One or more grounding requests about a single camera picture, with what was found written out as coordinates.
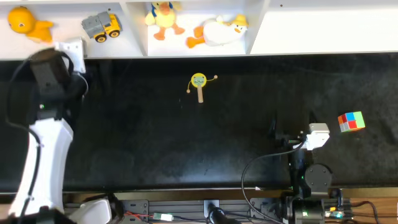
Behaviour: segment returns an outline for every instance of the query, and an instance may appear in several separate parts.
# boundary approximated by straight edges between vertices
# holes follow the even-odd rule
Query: plush toy with blue vest
[[[170,27],[173,28],[177,35],[185,32],[185,29],[175,23],[176,15],[174,10],[181,10],[179,2],[152,2],[152,10],[145,17],[145,23],[148,26],[156,24],[160,27],[160,31],[154,34],[157,40],[164,40],[165,31]]]

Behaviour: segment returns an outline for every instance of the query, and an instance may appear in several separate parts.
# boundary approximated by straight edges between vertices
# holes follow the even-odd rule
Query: toy truck
[[[108,14],[108,12],[89,16],[81,22],[81,25],[88,36],[94,38],[98,43],[105,42],[105,34],[108,34],[110,37],[118,37],[120,31],[122,31],[119,19],[115,14]]]

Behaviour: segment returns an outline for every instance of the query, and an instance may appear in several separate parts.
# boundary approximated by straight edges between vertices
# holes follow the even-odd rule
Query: black table
[[[334,172],[335,187],[398,183],[397,54],[175,58],[114,61],[97,77],[78,119],[64,190],[239,187],[244,166],[276,152],[267,138],[277,113],[292,133],[313,111],[330,129],[314,161]],[[13,65],[3,63],[3,71]],[[219,79],[186,93],[190,77]],[[7,75],[0,85],[4,104]],[[22,120],[33,84],[16,85]],[[366,128],[340,133],[337,117],[362,111]],[[0,124],[0,191],[15,192],[27,134]],[[289,187],[286,156],[265,159],[247,173],[247,186]]]

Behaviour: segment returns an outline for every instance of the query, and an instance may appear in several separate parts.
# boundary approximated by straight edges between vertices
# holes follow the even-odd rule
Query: orange beak
[[[168,15],[170,13],[170,7],[169,7],[169,3],[168,2],[163,2],[159,6],[159,9],[162,12],[162,14],[164,14],[164,15]]]

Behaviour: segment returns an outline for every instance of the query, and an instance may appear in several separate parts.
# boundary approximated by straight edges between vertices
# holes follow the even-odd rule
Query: wooden handle
[[[201,85],[198,85],[198,102],[203,103],[203,92],[201,90]]]

